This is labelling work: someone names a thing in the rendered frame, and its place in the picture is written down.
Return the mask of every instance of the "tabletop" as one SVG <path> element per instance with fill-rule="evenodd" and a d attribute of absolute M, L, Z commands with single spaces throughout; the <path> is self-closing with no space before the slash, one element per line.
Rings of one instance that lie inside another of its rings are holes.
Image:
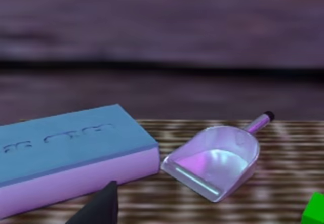
<path fill-rule="evenodd" d="M 138 120 L 159 142 L 161 158 L 198 131 L 248 121 Z M 274 121 L 257 133 L 255 175 L 212 203 L 163 173 L 119 186 L 118 224 L 297 224 L 313 192 L 324 192 L 324 121 Z M 64 224 L 92 195 L 17 215 L 0 224 Z"/>

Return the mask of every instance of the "green block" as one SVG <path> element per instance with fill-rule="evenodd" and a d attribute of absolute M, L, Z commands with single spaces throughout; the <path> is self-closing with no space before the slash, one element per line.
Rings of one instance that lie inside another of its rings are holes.
<path fill-rule="evenodd" d="M 314 192 L 302 214 L 301 224 L 324 224 L 324 195 Z"/>

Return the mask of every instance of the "dark pointed object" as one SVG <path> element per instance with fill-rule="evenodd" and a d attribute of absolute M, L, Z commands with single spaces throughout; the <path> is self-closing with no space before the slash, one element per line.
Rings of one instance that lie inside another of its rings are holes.
<path fill-rule="evenodd" d="M 66 224 L 117 224 L 117 222 L 117 181 L 111 181 Z"/>

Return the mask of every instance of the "pink dustpan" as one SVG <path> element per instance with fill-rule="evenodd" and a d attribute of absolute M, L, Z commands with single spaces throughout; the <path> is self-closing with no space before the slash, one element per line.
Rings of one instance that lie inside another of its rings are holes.
<path fill-rule="evenodd" d="M 208 200 L 219 202 L 254 174 L 260 146 L 253 134 L 273 119 L 274 114 L 267 111 L 244 129 L 204 129 L 168 155 L 161 169 Z"/>

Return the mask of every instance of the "dustpan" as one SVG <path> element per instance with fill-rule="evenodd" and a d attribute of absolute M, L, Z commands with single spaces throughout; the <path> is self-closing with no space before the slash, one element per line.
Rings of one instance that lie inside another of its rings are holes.
<path fill-rule="evenodd" d="M 243 129 L 209 127 L 168 155 L 161 169 L 212 202 L 232 194 L 255 172 L 260 145 L 254 134 L 274 119 L 267 111 Z"/>

